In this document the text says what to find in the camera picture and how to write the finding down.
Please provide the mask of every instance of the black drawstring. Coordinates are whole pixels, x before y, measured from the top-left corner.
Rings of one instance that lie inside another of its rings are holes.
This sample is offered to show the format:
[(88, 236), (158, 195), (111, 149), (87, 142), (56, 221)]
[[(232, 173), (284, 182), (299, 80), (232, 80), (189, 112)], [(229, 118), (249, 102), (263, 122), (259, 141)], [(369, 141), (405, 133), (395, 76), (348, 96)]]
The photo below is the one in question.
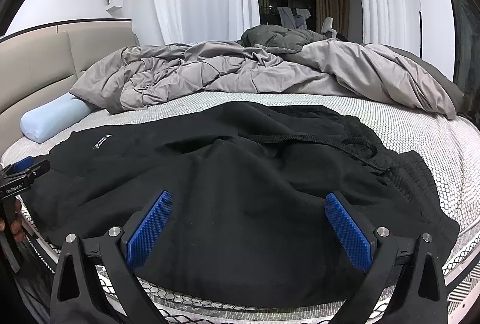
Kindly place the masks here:
[(369, 141), (362, 139), (360, 137), (349, 137), (345, 140), (342, 140), (342, 142), (339, 143), (335, 141), (322, 139), (321, 137), (317, 135), (312, 135), (311, 133), (298, 133), (295, 135), (240, 135), (240, 136), (246, 139), (252, 140), (256, 143), (263, 143), (263, 144), (276, 144), (276, 143), (282, 143), (285, 141), (298, 141), (298, 142), (304, 142), (304, 143), (328, 145), (329, 147), (345, 152), (347, 155), (350, 155), (354, 159), (361, 161), (363, 164), (366, 164), (367, 166), (374, 168), (377, 171), (385, 172), (388, 170), (388, 168), (380, 168), (376, 166), (375, 164), (369, 162), (364, 157), (361, 157), (360, 155), (358, 155), (351, 148), (347, 147), (348, 144), (365, 145), (369, 150), (371, 150), (372, 152), (371, 157), (374, 157), (378, 152), (377, 147), (374, 144), (370, 143)]

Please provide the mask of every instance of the pillow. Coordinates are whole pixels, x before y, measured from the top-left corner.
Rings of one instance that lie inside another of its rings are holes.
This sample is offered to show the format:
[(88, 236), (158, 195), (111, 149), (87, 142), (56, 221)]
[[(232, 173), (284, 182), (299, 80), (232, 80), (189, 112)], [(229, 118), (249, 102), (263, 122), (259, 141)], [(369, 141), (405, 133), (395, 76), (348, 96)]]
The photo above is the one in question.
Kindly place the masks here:
[(20, 128), (30, 140), (43, 143), (92, 111), (90, 105), (67, 93), (25, 113), (20, 119)]

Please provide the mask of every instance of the headboard panel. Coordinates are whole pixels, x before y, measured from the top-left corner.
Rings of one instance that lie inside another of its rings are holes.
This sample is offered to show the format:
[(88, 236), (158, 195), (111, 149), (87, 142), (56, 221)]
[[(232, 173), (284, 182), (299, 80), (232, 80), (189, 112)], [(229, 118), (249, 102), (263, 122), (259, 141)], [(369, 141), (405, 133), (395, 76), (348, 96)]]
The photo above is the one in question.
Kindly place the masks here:
[(0, 40), (0, 156), (22, 137), (23, 114), (67, 93), (92, 64), (137, 45), (130, 20), (43, 25)]

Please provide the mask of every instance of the white mesh mattress cover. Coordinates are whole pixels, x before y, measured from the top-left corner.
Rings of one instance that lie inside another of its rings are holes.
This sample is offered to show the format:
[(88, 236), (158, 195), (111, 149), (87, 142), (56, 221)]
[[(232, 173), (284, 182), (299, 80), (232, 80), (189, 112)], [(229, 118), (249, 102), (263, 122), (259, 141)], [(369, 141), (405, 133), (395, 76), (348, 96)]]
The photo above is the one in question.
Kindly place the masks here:
[[(447, 275), (480, 242), (480, 132), (469, 121), (457, 117), (447, 120), (443, 116), (419, 109), (409, 109), (378, 102), (349, 97), (330, 97), (308, 94), (229, 94), (202, 92), (144, 111), (129, 111), (109, 115), (107, 111), (90, 114), (79, 123), (60, 132), (42, 144), (26, 137), (21, 138), (3, 154), (3, 166), (26, 156), (48, 154), (55, 145), (66, 140), (73, 131), (81, 131), (103, 125), (146, 123), (167, 117), (203, 111), (229, 101), (251, 101), (266, 106), (323, 105), (340, 114), (356, 116), (372, 128), (385, 147), (402, 153), (417, 151), (425, 160), (435, 179), (442, 210), (460, 224), (460, 235), (449, 260), (443, 267)], [(31, 220), (28, 211), (25, 215)], [(104, 289), (111, 296), (114, 290), (105, 269), (98, 267)], [(234, 322), (298, 322), (318, 323), (328, 319), (341, 306), (340, 302), (315, 307), (275, 312), (256, 308), (233, 306), (186, 296), (162, 289), (140, 280), (150, 298), (164, 313), (181, 317), (181, 321), (205, 318), (213, 323)], [(381, 314), (388, 303), (391, 290), (385, 290), (375, 315)]]

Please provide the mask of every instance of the gray comforter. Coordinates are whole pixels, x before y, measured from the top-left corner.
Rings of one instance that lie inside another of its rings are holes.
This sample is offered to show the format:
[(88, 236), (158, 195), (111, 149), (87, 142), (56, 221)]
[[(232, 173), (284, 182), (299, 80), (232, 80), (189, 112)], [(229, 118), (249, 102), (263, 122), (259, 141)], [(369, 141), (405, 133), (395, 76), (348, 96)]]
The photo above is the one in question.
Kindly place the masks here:
[(123, 48), (91, 66), (70, 92), (110, 113), (208, 90), (364, 97), (455, 117), (448, 92), (414, 60), (382, 45), (315, 35), (310, 41), (295, 34), (291, 43), (282, 40), (291, 37), (286, 33), (251, 47), (209, 41)]

